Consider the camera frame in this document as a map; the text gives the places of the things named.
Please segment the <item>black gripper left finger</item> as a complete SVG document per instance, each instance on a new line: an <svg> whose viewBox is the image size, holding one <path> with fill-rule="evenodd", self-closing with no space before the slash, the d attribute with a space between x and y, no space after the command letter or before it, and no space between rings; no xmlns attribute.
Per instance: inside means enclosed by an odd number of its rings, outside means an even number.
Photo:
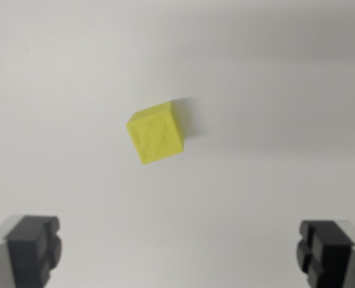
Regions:
<svg viewBox="0 0 355 288"><path fill-rule="evenodd" d="M61 259L56 216L11 215L0 224L0 287L45 287Z"/></svg>

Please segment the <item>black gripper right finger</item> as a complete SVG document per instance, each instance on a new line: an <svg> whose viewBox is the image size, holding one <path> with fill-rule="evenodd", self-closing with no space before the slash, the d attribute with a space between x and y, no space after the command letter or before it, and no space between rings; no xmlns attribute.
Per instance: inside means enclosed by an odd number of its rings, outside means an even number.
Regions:
<svg viewBox="0 0 355 288"><path fill-rule="evenodd" d="M296 248L312 288L355 288L355 226L345 220L303 220Z"/></svg>

